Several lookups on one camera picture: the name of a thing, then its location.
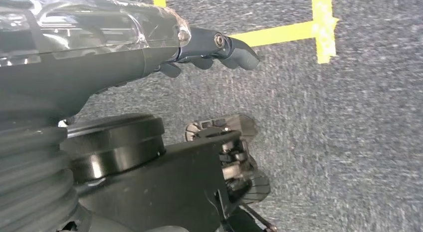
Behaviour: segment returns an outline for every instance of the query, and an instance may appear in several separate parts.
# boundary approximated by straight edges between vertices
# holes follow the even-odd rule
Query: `robotic hand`
[[[126,0],[0,0],[0,41],[0,231],[261,231],[239,209],[269,189],[241,128],[194,124],[164,146],[151,115],[57,126],[91,95],[175,77],[178,63],[252,70],[245,43]]]

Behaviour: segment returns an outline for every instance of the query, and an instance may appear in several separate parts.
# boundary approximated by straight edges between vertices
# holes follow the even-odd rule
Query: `floor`
[[[152,3],[152,0],[139,0]],[[255,206],[281,232],[423,231],[423,0],[332,0],[337,57],[313,39],[256,47],[257,70],[154,74],[95,95],[78,121],[145,112],[165,142],[193,120],[243,113],[273,191]],[[227,34],[309,21],[311,0],[168,0]]]

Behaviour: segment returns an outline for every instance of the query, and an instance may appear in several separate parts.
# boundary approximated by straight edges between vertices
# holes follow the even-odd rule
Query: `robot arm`
[[[91,161],[90,156],[80,158],[81,163],[88,162],[96,170],[87,170],[93,174],[81,177],[75,174],[75,179],[82,178],[83,183],[78,194],[68,169],[69,155],[60,150],[68,131],[57,124],[78,113],[94,93],[153,72],[177,76],[181,71],[178,63],[208,69],[214,60],[219,60],[231,69],[252,70],[259,60],[245,43],[217,31],[190,28],[171,9],[126,0],[0,0],[0,42],[0,231],[125,232],[125,228],[106,218],[124,221],[129,216],[119,213],[127,212],[135,216],[127,223],[133,225],[131,229],[135,231],[157,223],[180,223],[190,228],[190,232],[213,232],[222,220],[230,217],[228,213],[237,208],[240,196],[233,196],[238,199],[234,202],[229,200],[226,181],[233,179],[228,176],[231,168],[240,167],[226,167],[230,170],[222,172],[220,160],[222,156],[229,160],[225,163],[241,164],[232,161],[241,160],[238,154],[244,148],[237,131],[168,146],[151,163],[137,165],[139,170],[115,165],[100,170],[99,161]],[[120,118],[119,125],[112,122],[113,126],[108,128],[102,127],[107,124],[104,121],[89,127],[84,131],[86,134],[96,138],[102,133],[104,141],[90,137],[86,145],[100,145],[100,142],[102,146],[114,145],[108,138],[110,133],[105,133],[111,129],[123,136],[120,142],[125,145],[133,142],[128,141],[130,138],[137,142],[138,137],[130,137],[134,131],[122,134],[117,128],[128,123],[127,119]],[[130,119],[131,123],[143,125],[150,121],[139,117]],[[142,132],[145,127],[135,130]],[[231,141],[236,141],[233,148],[239,148],[233,151],[234,159],[228,154],[219,154],[221,145]],[[164,148],[156,141],[151,143],[140,145],[147,149]],[[140,148],[128,151],[137,153]],[[115,148],[104,150],[103,155],[113,157],[115,152],[122,156],[121,150]],[[172,172],[174,179],[167,178]],[[210,175],[210,183],[205,183]],[[96,184],[99,181],[93,182],[94,179],[106,181]],[[121,185],[134,186],[134,183],[142,192],[156,188],[157,200],[160,195],[167,198],[168,191],[159,189],[169,185],[203,183],[204,190],[203,187],[196,191],[178,187],[174,191],[178,195],[175,200],[169,197],[168,203],[150,209],[151,204],[133,190],[131,193],[145,205],[143,208],[131,207],[135,197],[118,203],[101,196],[115,189],[126,193]],[[191,201],[190,206],[178,201],[183,196],[189,196],[183,199]],[[111,203],[107,209],[98,208],[100,203],[106,202]],[[107,216],[98,217],[85,207],[103,210]],[[113,208],[125,210],[115,212]],[[196,213],[198,208],[204,210]],[[143,209],[149,213],[143,215],[145,223],[137,224],[136,219],[142,216],[137,213]],[[179,215],[170,213],[178,210]],[[184,217],[184,212],[192,214],[196,221]],[[166,216],[168,221],[160,221],[162,217],[150,219],[158,214]]]

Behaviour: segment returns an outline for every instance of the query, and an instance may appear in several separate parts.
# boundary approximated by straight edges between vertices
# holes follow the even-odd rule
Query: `plastic cover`
[[[174,10],[127,0],[0,0],[0,66],[188,44]]]

